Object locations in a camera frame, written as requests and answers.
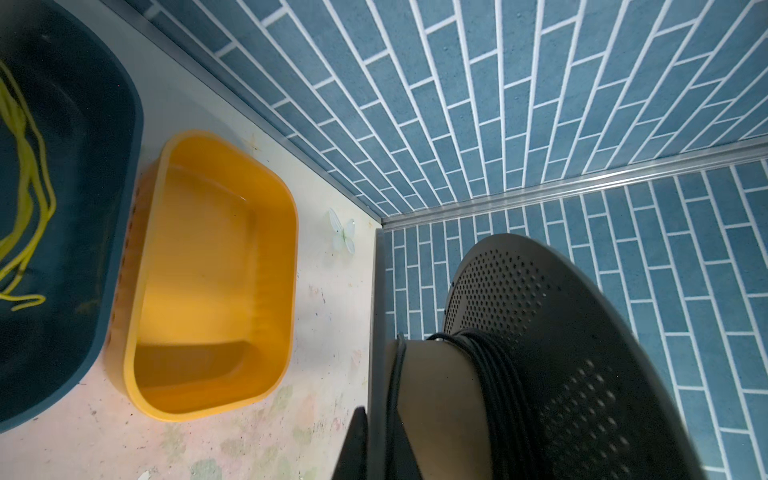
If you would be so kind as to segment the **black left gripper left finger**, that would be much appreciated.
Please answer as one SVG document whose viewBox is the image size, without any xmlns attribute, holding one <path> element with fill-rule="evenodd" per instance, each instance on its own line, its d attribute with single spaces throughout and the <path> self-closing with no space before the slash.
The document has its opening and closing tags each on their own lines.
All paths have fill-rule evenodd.
<svg viewBox="0 0 768 480">
<path fill-rule="evenodd" d="M 367 479 L 368 419 L 365 408 L 357 407 L 352 415 L 332 480 Z"/>
</svg>

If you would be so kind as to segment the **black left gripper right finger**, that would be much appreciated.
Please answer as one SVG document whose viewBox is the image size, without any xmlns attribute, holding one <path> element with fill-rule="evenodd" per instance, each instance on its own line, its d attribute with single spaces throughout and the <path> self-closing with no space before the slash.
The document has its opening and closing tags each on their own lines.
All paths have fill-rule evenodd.
<svg viewBox="0 0 768 480">
<path fill-rule="evenodd" d="M 387 427 L 385 478 L 387 480 L 423 479 L 400 419 L 394 419 Z"/>
</svg>

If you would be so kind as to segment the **dark grey perforated spool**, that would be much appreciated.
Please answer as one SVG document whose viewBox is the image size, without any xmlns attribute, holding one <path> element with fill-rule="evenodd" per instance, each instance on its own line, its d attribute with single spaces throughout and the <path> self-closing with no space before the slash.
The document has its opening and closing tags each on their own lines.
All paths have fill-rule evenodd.
<svg viewBox="0 0 768 480">
<path fill-rule="evenodd" d="M 463 257 L 443 328 L 371 358 L 367 479 L 400 419 L 423 479 L 700 479 L 647 355 L 555 250 L 495 234 Z"/>
</svg>

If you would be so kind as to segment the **yellow plastic bin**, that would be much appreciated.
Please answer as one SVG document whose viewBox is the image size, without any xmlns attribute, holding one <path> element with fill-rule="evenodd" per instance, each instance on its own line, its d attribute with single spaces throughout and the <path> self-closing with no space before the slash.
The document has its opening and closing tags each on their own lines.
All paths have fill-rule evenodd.
<svg viewBox="0 0 768 480">
<path fill-rule="evenodd" d="M 292 353 L 298 233 L 270 169 L 209 132 L 171 138 L 133 200 L 104 358 L 114 386 L 165 422 L 268 397 Z"/>
</svg>

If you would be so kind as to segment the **aluminium corner post right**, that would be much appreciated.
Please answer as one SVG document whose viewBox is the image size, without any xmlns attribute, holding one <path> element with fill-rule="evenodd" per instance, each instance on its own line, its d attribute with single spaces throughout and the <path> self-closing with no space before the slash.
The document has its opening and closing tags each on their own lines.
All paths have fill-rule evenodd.
<svg viewBox="0 0 768 480">
<path fill-rule="evenodd" d="M 467 202 L 387 217 L 382 220 L 382 229 L 392 231 L 422 224 L 458 219 L 465 216 L 517 208 L 637 182 L 652 181 L 667 176 L 750 163 L 752 161 L 765 160 L 766 158 L 767 138 L 765 136 L 755 137 L 727 145 L 685 152 L 663 159 L 635 163 L 614 170 L 594 172 L 581 177 L 524 187 L 498 195 L 472 199 Z"/>
</svg>

